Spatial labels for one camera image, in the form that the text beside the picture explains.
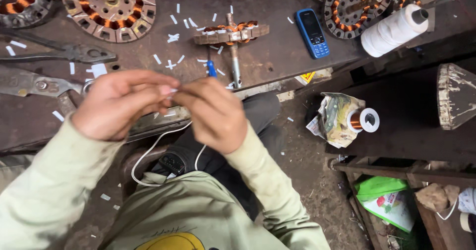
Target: hand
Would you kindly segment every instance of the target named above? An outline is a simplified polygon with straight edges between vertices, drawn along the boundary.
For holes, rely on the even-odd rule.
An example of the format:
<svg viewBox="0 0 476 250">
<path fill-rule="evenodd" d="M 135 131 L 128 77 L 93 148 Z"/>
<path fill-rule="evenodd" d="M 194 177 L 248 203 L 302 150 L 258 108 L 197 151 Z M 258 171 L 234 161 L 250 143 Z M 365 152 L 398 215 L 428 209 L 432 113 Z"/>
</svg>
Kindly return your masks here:
<svg viewBox="0 0 476 250">
<path fill-rule="evenodd" d="M 100 76 L 72 115 L 80 133 L 97 140 L 119 141 L 134 122 L 151 113 L 167 113 L 175 78 L 151 70 L 128 70 Z"/>
<path fill-rule="evenodd" d="M 173 99 L 190 111 L 198 142 L 221 154 L 231 153 L 243 143 L 247 132 L 243 104 L 215 78 L 184 85 Z"/>
</svg>

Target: dirt floor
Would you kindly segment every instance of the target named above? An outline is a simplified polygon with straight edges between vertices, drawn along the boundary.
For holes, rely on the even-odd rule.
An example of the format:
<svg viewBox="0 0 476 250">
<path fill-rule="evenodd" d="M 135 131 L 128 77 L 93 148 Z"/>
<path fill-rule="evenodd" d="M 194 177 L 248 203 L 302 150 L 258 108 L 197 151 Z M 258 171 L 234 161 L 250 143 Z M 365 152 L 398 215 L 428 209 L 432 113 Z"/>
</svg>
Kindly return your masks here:
<svg viewBox="0 0 476 250">
<path fill-rule="evenodd" d="M 347 199 L 349 189 L 344 187 L 345 176 L 327 167 L 327 161 L 335 156 L 325 154 L 323 140 L 306 129 L 306 107 L 311 105 L 318 92 L 318 89 L 307 91 L 281 103 L 281 113 L 273 124 L 287 131 L 287 144 L 282 150 L 284 155 L 276 162 L 292 179 L 311 220 L 324 229 L 331 249 L 372 249 L 364 232 L 351 219 L 353 213 Z M 135 146 L 127 146 L 122 151 L 127 152 L 132 147 Z M 94 250 L 99 246 L 114 222 L 117 210 L 113 206 L 122 205 L 118 171 L 119 162 L 116 161 L 92 191 L 80 221 L 59 248 L 63 248 L 64 243 L 65 249 Z M 103 193 L 111 199 L 100 198 Z"/>
</svg>

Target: sleeve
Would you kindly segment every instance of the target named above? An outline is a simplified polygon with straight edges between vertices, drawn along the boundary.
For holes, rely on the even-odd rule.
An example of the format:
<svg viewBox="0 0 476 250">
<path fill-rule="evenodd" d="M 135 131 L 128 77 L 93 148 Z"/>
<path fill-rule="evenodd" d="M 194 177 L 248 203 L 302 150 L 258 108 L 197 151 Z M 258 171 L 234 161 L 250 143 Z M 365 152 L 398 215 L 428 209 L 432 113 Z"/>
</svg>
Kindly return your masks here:
<svg viewBox="0 0 476 250">
<path fill-rule="evenodd" d="M 292 250 L 330 250 L 321 226 L 308 222 L 309 215 L 291 179 L 271 158 L 249 122 L 243 144 L 225 158 L 255 193 L 263 209 L 264 227 L 270 233 Z"/>
<path fill-rule="evenodd" d="M 0 249 L 45 249 L 80 218 L 123 142 L 81 135 L 69 117 L 0 195 Z"/>
</svg>

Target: workbench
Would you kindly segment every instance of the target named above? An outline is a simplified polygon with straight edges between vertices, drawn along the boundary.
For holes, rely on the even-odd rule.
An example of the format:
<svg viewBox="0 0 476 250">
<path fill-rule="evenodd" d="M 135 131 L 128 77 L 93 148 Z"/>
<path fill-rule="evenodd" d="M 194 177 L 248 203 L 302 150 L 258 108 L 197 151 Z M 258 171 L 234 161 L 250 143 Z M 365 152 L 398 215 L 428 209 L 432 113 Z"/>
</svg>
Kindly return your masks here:
<svg viewBox="0 0 476 250">
<path fill-rule="evenodd" d="M 119 60 L 106 64 L 108 72 L 145 68 L 175 76 L 182 83 L 187 83 L 206 76 L 207 68 L 197 59 L 206 59 L 207 51 L 205 46 L 193 42 L 193 35 L 197 31 L 193 27 L 186 28 L 183 20 L 192 18 L 198 28 L 221 25 L 226 22 L 225 14 L 230 12 L 232 5 L 235 22 L 257 20 L 259 24 L 270 26 L 269 34 L 238 46 L 242 89 L 369 57 L 362 48 L 359 38 L 342 40 L 328 33 L 325 33 L 325 37 L 330 55 L 317 60 L 310 57 L 297 26 L 292 24 L 288 17 L 294 21 L 295 12 L 303 8 L 314 9 L 319 17 L 322 7 L 316 0 L 156 0 L 156 3 L 157 14 L 151 31 L 142 39 L 128 44 L 107 43 L 80 30 L 80 27 L 67 18 L 67 13 L 59 0 L 58 11 L 50 22 L 27 31 L 51 40 L 87 43 L 115 52 Z M 180 3 L 179 14 L 176 12 L 177 3 Z M 440 38 L 441 33 L 449 36 L 472 27 L 471 24 L 468 26 L 470 21 L 465 14 L 457 10 L 458 4 L 447 5 L 451 14 L 457 15 L 458 18 L 452 20 L 450 24 L 445 24 L 443 29 L 437 28 L 435 31 L 437 35 L 425 34 L 424 42 Z M 170 15 L 175 16 L 177 24 L 174 24 Z M 448 13 L 445 11 L 441 18 L 447 17 Z M 168 34 L 177 33 L 180 34 L 179 40 L 167 43 Z M 4 49 L 8 42 L 9 40 L 0 42 L 0 55 L 8 54 Z M 45 50 L 29 42 L 19 42 L 26 44 L 27 48 L 15 47 L 17 55 Z M 158 64 L 153 57 L 154 54 L 157 54 L 162 64 Z M 173 69 L 165 67 L 168 60 L 177 63 L 182 55 L 185 56 L 183 61 Z M 219 74 L 218 80 L 224 84 L 232 82 L 231 60 L 227 46 L 225 45 L 220 55 L 212 49 L 211 59 L 215 62 L 215 67 L 226 74 L 225 76 Z M 80 63 L 76 63 L 75 74 L 71 75 L 68 61 L 41 61 L 14 66 L 45 76 L 78 82 L 93 78 L 91 73 L 86 72 L 90 65 Z M 80 103 L 81 97 L 75 93 L 72 95 L 73 100 Z M 61 122 L 52 115 L 53 111 L 59 111 L 54 98 L 40 95 L 27 97 L 0 95 L 0 104 L 2 133 L 0 151 L 46 142 L 61 126 Z"/>
</svg>

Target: blue mobile phone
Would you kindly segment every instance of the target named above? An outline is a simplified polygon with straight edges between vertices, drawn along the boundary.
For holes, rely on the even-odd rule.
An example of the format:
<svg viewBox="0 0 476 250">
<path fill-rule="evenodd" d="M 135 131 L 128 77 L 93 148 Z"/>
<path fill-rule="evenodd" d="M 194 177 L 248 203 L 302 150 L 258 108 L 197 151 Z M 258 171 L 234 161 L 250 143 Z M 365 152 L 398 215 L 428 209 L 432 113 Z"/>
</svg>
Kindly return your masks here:
<svg viewBox="0 0 476 250">
<path fill-rule="evenodd" d="M 307 8 L 297 11 L 296 24 L 312 58 L 317 59 L 329 55 L 329 47 L 314 10 Z"/>
</svg>

